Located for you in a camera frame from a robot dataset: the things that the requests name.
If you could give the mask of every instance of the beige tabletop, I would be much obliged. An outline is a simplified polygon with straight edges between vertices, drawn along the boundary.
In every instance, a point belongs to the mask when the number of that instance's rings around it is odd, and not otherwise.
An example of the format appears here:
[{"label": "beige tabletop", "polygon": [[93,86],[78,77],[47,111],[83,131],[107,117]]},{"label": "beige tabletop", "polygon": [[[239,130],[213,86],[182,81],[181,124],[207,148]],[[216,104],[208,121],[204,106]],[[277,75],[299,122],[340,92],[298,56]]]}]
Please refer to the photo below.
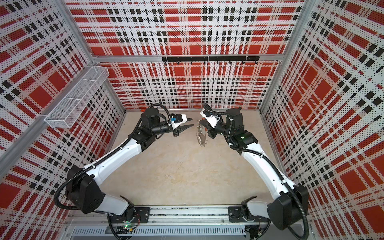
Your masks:
[{"label": "beige tabletop", "polygon": [[[140,114],[127,112],[114,147],[132,132]],[[254,168],[228,147],[223,136],[208,138],[205,147],[198,144],[199,111],[175,114],[193,118],[186,124],[195,126],[175,138],[172,133],[165,134],[128,160],[103,182],[103,192],[125,196],[135,205],[240,204],[253,195],[260,201],[272,201]],[[268,157],[276,163],[259,112],[242,111],[242,114],[245,129],[259,140]]]}]

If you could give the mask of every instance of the perforated panel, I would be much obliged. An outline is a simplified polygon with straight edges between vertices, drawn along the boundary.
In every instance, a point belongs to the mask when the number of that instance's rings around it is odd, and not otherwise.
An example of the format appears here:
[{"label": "perforated panel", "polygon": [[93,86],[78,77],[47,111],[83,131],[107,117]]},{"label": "perforated panel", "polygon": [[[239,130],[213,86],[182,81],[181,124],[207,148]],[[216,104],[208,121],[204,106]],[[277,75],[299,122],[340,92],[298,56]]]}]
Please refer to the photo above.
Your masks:
[{"label": "perforated panel", "polygon": [[49,1],[0,4],[0,155],[87,65]]},{"label": "perforated panel", "polygon": [[261,104],[277,61],[255,63],[104,63],[109,81],[127,109],[161,103],[169,108]]},{"label": "perforated panel", "polygon": [[103,86],[71,129],[47,127],[0,183],[0,239],[55,239],[68,210],[53,194],[73,166],[97,160],[116,129],[121,113]]},{"label": "perforated panel", "polygon": [[95,55],[283,53],[304,0],[65,0]]},{"label": "perforated panel", "polygon": [[265,117],[323,239],[384,237],[384,1],[318,1]]}]

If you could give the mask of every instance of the black mounting plate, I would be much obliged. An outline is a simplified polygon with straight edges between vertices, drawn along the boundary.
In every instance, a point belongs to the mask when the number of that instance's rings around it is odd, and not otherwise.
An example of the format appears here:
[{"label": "black mounting plate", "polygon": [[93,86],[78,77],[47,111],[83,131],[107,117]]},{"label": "black mounting plate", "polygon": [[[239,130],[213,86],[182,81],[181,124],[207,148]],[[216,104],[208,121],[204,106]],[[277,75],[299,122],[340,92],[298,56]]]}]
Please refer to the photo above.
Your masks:
[{"label": "black mounting plate", "polygon": [[[149,218],[150,207],[135,207],[136,213],[140,215],[140,223],[147,223]],[[111,223],[124,223],[123,218],[120,215],[112,214],[110,215]],[[137,223],[139,218],[135,218],[130,223]]]},{"label": "black mounting plate", "polygon": [[[228,207],[229,222],[247,222],[241,214],[241,207]],[[269,222],[268,218],[255,216],[255,220],[251,222]]]}]

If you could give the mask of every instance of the white wire basket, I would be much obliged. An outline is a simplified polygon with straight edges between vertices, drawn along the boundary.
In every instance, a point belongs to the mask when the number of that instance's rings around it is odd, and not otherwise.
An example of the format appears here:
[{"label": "white wire basket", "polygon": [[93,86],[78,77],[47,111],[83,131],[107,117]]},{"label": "white wire basket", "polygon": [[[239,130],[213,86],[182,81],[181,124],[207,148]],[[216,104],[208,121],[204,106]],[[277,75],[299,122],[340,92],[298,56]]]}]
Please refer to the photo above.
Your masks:
[{"label": "white wire basket", "polygon": [[51,127],[71,128],[108,76],[106,67],[92,66],[49,113],[45,122]]}]

